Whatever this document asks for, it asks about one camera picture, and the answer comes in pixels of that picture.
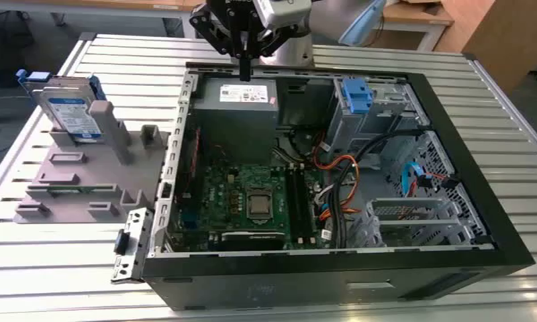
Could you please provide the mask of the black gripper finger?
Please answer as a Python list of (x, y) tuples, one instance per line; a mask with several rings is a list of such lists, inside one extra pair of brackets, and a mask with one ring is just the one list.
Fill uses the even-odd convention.
[(277, 28), (267, 36), (259, 35), (259, 28), (251, 28), (247, 31), (245, 48), (245, 81), (250, 81), (251, 61), (261, 56), (270, 56), (278, 47), (291, 38), (298, 30), (297, 26)]
[(195, 6), (188, 17), (190, 26), (215, 51), (238, 62), (238, 77), (246, 80), (246, 57), (241, 40), (241, 28), (233, 6)]

